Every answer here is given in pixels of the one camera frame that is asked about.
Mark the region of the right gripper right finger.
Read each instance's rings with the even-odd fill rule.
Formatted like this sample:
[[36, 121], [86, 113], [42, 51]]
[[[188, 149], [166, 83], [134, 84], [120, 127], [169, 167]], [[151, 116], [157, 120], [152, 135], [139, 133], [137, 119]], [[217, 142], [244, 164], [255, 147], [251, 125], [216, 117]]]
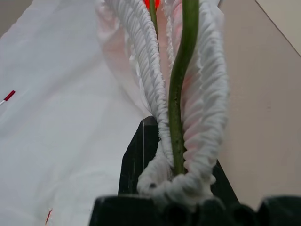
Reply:
[[213, 175], [216, 179], [215, 183], [211, 185], [213, 195], [218, 197], [223, 203], [238, 203], [238, 198], [219, 161], [213, 168]]

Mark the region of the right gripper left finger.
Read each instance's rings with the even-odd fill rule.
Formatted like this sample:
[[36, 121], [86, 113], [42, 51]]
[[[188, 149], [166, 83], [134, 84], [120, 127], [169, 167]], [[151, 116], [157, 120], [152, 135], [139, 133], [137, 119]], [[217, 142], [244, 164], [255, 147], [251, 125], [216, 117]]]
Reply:
[[158, 124], [153, 116], [141, 120], [122, 158], [118, 194], [137, 194], [138, 178], [155, 157]]

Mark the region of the green flower stem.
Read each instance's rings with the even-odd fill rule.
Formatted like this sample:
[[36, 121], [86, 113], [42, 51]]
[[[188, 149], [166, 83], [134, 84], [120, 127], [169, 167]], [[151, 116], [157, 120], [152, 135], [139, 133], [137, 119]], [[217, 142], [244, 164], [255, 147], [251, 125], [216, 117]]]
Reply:
[[182, 0], [181, 42], [171, 71], [168, 117], [174, 159], [174, 174], [184, 174], [183, 129], [181, 122], [181, 92], [184, 76], [192, 58], [198, 36], [199, 0]]

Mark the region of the white garment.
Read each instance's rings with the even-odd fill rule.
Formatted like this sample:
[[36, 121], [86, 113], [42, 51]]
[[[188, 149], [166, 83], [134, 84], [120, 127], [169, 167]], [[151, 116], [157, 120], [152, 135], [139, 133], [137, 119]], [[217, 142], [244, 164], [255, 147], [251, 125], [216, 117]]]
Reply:
[[128, 58], [106, 59], [101, 0], [34, 0], [0, 38], [0, 225], [87, 221], [115, 194], [147, 115]]

